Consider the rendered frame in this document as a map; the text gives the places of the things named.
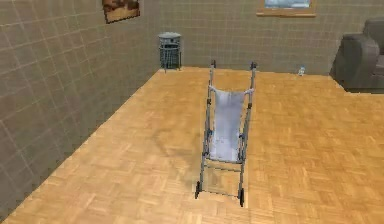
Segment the brown framed picture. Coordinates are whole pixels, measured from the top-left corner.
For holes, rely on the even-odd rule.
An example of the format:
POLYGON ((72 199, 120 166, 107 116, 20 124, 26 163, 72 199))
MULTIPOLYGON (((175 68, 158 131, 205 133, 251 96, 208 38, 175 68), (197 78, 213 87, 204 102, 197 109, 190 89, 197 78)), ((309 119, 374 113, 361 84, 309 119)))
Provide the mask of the brown framed picture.
POLYGON ((102 8, 107 24, 140 15, 139 0, 102 0, 102 8))

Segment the wooden framed window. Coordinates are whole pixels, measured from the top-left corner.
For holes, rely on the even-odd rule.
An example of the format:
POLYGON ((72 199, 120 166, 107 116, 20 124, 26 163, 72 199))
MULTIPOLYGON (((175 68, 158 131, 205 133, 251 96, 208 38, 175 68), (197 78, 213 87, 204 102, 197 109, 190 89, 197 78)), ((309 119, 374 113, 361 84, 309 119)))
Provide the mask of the wooden framed window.
POLYGON ((257 16, 315 17, 317 0, 260 0, 257 16))

